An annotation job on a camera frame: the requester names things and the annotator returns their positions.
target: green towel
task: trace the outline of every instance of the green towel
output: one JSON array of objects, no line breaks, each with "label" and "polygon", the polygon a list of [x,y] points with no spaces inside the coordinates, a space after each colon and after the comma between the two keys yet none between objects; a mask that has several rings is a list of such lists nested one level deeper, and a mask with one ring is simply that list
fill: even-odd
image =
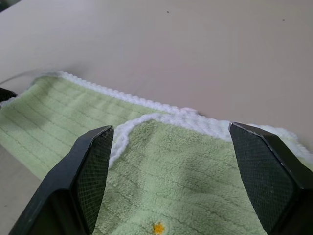
[{"label": "green towel", "polygon": [[[147,101],[67,73],[2,103],[0,144],[43,179],[90,129],[115,127],[95,235],[266,234],[249,201],[227,121]],[[270,127],[302,157],[296,137]]]}]

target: white crochet edge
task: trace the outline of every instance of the white crochet edge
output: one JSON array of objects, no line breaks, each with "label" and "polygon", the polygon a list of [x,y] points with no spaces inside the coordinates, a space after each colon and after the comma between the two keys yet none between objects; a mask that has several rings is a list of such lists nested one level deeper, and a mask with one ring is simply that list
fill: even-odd
[{"label": "white crochet edge", "polygon": [[[111,158],[109,162],[109,166],[111,167],[113,162],[123,153],[125,148],[127,147],[129,137],[128,135],[131,131],[139,124],[149,121],[156,120],[165,124],[172,124],[175,126],[184,127],[189,130],[197,131],[204,135],[211,135],[213,137],[231,142],[230,133],[228,131],[229,121],[216,120],[213,118],[207,118],[198,115],[197,111],[190,108],[178,108],[176,106],[170,106],[168,104],[161,104],[158,102],[154,102],[151,100],[145,100],[143,98],[139,98],[137,96],[133,96],[130,94],[125,94],[123,92],[119,92],[117,90],[112,90],[110,88],[102,87],[95,83],[88,82],[77,76],[69,74],[67,72],[49,72],[44,73],[38,76],[36,79],[42,76],[56,76],[59,78],[63,78],[70,82],[73,82],[81,87],[132,103],[136,105],[141,105],[144,107],[148,107],[151,109],[168,112],[170,114],[160,114],[153,113],[143,115],[134,120],[129,120],[124,124],[119,125],[114,132],[114,145],[112,147]],[[5,106],[9,104],[13,98],[2,102],[0,105]],[[278,135],[281,140],[288,146],[288,148],[298,157],[298,159],[305,164],[308,168],[313,170],[313,155],[302,146],[297,139],[297,136],[294,133],[291,133],[283,128],[274,128],[271,126],[257,126],[261,129],[264,129],[268,132],[271,132],[275,135]]]}]

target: beige table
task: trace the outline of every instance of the beige table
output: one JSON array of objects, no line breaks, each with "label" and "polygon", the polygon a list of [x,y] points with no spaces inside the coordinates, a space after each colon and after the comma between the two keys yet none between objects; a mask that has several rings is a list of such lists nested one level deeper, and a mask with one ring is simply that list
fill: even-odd
[{"label": "beige table", "polygon": [[[20,93],[31,75],[64,70],[208,117],[284,127],[313,150],[312,11],[312,0],[22,0],[0,13],[0,81],[18,76],[2,86]],[[4,159],[0,233],[39,183]]]}]

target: microfiber towel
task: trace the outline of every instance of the microfiber towel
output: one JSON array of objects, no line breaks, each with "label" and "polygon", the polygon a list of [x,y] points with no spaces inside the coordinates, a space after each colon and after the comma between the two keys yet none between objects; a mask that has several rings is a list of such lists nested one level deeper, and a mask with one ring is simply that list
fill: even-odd
[{"label": "microfiber towel", "polygon": [[[43,179],[80,135],[114,126],[95,235],[265,235],[241,180],[228,124],[59,72],[37,78],[1,104],[0,144]],[[312,169],[311,154],[293,133],[261,128]]]}]

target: fabric texture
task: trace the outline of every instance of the fabric texture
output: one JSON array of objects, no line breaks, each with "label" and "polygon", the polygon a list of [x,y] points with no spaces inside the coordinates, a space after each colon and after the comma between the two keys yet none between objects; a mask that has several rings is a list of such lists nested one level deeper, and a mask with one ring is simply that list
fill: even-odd
[{"label": "fabric texture", "polygon": [[[0,110],[0,144],[43,179],[90,129],[115,127],[94,234],[266,234],[246,194],[228,122],[96,86],[36,79]],[[278,134],[307,165],[311,154]]]}]

